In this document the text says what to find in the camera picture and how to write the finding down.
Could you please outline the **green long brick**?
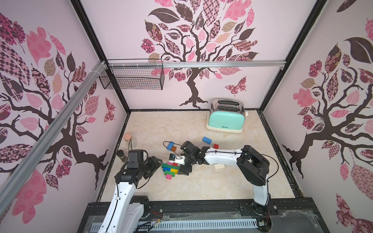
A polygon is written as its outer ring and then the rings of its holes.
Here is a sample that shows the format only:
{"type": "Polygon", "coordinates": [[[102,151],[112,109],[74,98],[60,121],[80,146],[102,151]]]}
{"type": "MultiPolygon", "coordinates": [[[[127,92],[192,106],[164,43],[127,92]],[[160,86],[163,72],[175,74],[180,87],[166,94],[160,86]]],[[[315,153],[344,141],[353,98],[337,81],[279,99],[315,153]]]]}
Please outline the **green long brick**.
{"type": "Polygon", "coordinates": [[[163,168],[168,168],[168,169],[179,170],[179,167],[178,167],[178,166],[168,165],[168,164],[166,164],[166,163],[163,163],[163,164],[162,164],[162,167],[163,167],[163,168]]]}

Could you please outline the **bright green brick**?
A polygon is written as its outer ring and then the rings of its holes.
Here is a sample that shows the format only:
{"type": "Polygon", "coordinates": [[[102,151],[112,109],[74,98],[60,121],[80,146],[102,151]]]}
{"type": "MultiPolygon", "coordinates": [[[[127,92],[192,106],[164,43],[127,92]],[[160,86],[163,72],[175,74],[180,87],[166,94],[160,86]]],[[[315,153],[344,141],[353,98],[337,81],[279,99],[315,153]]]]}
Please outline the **bright green brick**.
{"type": "Polygon", "coordinates": [[[167,175],[171,175],[172,177],[175,177],[176,173],[175,172],[172,172],[172,171],[164,171],[164,174],[167,176],[167,175]]]}

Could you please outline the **small light blue brick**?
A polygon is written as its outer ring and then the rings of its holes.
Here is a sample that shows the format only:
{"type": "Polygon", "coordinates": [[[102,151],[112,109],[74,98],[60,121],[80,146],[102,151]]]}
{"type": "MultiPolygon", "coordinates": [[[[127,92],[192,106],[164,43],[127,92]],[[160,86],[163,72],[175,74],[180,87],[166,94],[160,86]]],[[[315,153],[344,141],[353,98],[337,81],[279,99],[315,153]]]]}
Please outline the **small light blue brick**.
{"type": "Polygon", "coordinates": [[[171,151],[172,147],[174,146],[174,142],[170,141],[166,146],[167,150],[171,151]]]}

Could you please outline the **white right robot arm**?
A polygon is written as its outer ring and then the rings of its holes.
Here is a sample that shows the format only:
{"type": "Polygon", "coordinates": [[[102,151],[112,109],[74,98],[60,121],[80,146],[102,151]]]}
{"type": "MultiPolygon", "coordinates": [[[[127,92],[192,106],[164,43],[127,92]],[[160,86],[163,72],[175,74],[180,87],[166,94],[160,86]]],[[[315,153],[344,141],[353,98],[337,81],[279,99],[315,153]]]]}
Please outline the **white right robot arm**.
{"type": "Polygon", "coordinates": [[[266,207],[270,194],[268,179],[270,162],[253,147],[245,145],[237,150],[218,150],[211,147],[194,146],[186,141],[180,147],[183,152],[184,163],[180,166],[180,173],[189,175],[193,165],[223,164],[240,169],[246,180],[253,186],[254,206],[266,207]]]}

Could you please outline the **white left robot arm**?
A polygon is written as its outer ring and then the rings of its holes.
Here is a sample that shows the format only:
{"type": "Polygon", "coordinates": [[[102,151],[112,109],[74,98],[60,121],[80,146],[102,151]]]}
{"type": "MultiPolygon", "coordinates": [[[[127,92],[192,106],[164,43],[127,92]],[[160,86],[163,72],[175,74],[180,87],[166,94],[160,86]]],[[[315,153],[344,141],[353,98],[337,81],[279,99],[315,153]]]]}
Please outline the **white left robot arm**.
{"type": "Polygon", "coordinates": [[[150,210],[148,196],[136,196],[139,181],[149,180],[163,161],[151,156],[142,165],[129,168],[126,162],[115,175],[116,187],[100,233],[133,233],[150,210]]]}

